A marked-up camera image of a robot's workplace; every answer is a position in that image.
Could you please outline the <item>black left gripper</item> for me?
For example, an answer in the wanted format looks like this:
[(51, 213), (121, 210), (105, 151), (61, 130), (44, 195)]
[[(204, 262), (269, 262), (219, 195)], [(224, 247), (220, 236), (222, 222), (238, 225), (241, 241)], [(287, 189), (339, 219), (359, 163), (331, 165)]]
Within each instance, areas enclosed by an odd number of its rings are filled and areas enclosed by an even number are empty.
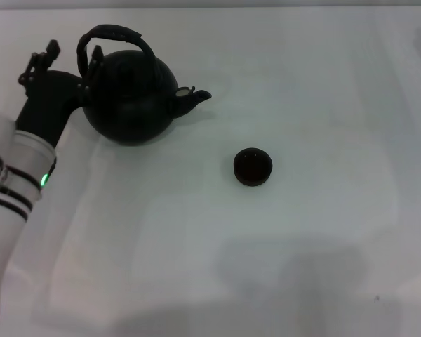
[(68, 72), (48, 70), (59, 54), (58, 41), (50, 40), (44, 52), (31, 54), (26, 70), (18, 78), (27, 100), (16, 120), (16, 129), (34, 134), (50, 145), (58, 143), (71, 113), (81, 103), (91, 102), (104, 60), (101, 46), (93, 49), (88, 61), (87, 45), (79, 44), (80, 78)]

